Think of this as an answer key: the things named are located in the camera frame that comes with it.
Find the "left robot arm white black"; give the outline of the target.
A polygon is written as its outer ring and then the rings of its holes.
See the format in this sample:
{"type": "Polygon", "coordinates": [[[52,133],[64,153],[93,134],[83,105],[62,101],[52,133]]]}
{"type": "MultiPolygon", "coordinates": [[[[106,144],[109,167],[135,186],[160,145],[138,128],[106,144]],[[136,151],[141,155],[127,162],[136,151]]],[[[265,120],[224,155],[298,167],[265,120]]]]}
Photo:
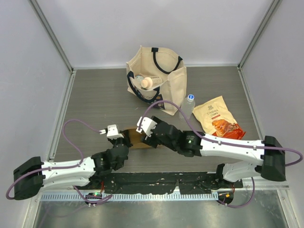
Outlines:
{"type": "Polygon", "coordinates": [[[36,196],[40,190],[70,186],[97,189],[104,176],[124,166],[132,147],[129,136],[121,134],[108,140],[113,147],[82,160],[65,162],[42,161],[32,157],[13,172],[14,200],[36,196]]]}

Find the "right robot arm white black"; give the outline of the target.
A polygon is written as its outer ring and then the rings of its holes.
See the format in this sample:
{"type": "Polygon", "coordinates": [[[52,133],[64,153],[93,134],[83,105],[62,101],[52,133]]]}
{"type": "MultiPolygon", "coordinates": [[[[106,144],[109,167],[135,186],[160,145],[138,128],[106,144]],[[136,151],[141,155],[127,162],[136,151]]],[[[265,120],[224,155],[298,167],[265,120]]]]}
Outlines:
{"type": "Polygon", "coordinates": [[[282,182],[285,176],[285,152],[276,138],[243,141],[216,137],[194,131],[181,131],[157,117],[140,117],[137,132],[144,133],[142,142],[156,148],[163,145],[185,157],[219,156],[236,159],[234,164],[220,164],[214,181],[224,188],[243,178],[260,176],[282,182]]]}

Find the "brown cardboard box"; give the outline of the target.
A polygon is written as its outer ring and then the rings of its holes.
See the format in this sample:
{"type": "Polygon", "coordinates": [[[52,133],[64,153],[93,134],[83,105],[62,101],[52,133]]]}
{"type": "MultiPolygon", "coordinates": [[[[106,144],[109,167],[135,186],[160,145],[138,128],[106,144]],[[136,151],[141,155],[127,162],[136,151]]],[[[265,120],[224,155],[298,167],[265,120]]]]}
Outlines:
{"type": "Polygon", "coordinates": [[[146,137],[145,133],[138,133],[136,128],[128,128],[121,132],[123,137],[123,144],[131,149],[149,149],[150,145],[143,143],[142,138],[146,137]]]}

